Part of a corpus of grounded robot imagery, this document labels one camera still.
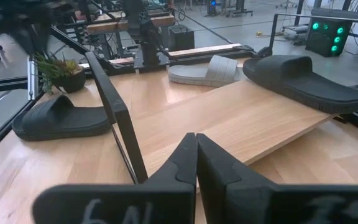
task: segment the black slide sandal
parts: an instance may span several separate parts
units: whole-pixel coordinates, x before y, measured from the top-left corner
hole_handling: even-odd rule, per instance
[[[97,136],[111,125],[103,107],[75,107],[67,96],[60,95],[17,116],[12,129],[23,140],[45,141]]]
[[[197,134],[197,177],[207,223],[264,223],[277,185],[204,134]]]
[[[358,111],[358,90],[314,73],[310,57],[250,59],[244,62],[243,71],[256,84],[316,110],[330,114]]]

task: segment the wooden table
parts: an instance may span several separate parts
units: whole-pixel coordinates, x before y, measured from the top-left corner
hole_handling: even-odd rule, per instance
[[[110,80],[131,112],[138,139],[143,138],[139,136],[139,124],[145,118],[214,89],[170,83],[164,72],[120,75]],[[102,105],[92,80],[69,97],[76,106]],[[358,129],[328,121],[251,167],[278,183],[358,184]],[[30,208],[34,198],[44,189],[64,183],[131,184],[111,133],[24,142],[10,132],[0,142],[0,223],[32,223]],[[197,199],[196,220],[205,223],[200,195]]]
[[[116,18],[121,18],[121,12],[114,12],[113,16]],[[103,14],[97,18],[97,21],[103,21],[108,19],[111,18],[106,14]],[[168,47],[168,26],[174,25],[175,17],[173,15],[160,16],[152,17],[151,20],[156,27],[161,27],[163,45],[165,47]],[[106,39],[105,34],[112,32],[115,35],[114,43],[116,44],[116,47],[113,47],[113,50],[116,51],[117,49],[116,53],[120,55],[121,58],[127,57],[122,49],[121,36],[119,34],[119,31],[128,30],[128,20],[123,19],[119,22],[107,22],[104,24],[89,25],[86,30],[91,35],[99,35],[99,41],[102,46],[104,58],[108,60],[111,59],[108,46],[109,43],[107,43],[108,40]]]

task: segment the green lights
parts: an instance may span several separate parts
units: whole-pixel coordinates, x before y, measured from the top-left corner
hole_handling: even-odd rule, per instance
[[[344,29],[342,27],[336,31],[337,34],[342,34],[343,32],[344,32]]]
[[[313,24],[313,26],[312,26],[313,29],[318,29],[318,27],[319,27],[318,22],[315,22],[315,23]]]

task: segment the table leg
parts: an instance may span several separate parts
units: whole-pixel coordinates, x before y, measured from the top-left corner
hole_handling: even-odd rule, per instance
[[[124,58],[124,49],[122,48],[121,36],[119,35],[119,31],[116,31],[116,43],[117,43],[117,53],[120,58]]]
[[[99,42],[102,46],[102,51],[104,55],[104,59],[111,60],[110,50],[109,50],[109,43],[107,42],[105,34],[99,34]]]
[[[169,31],[167,26],[161,27],[161,33],[162,33],[162,45],[164,45],[165,48],[169,47]]]

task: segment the wooden board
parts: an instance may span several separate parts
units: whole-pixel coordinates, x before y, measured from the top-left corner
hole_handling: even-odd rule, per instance
[[[278,184],[358,184],[358,129],[328,121],[250,167]],[[206,223],[200,194],[196,223]]]
[[[101,15],[97,21],[110,19],[107,15]],[[156,27],[171,26],[175,23],[173,15],[160,16],[151,18]],[[114,32],[115,30],[128,30],[128,20],[123,19],[119,22],[108,22],[104,24],[93,24],[86,27],[89,34],[100,34],[106,32]]]
[[[244,80],[146,114],[134,127],[150,175],[188,132],[206,134],[250,164],[329,118]]]

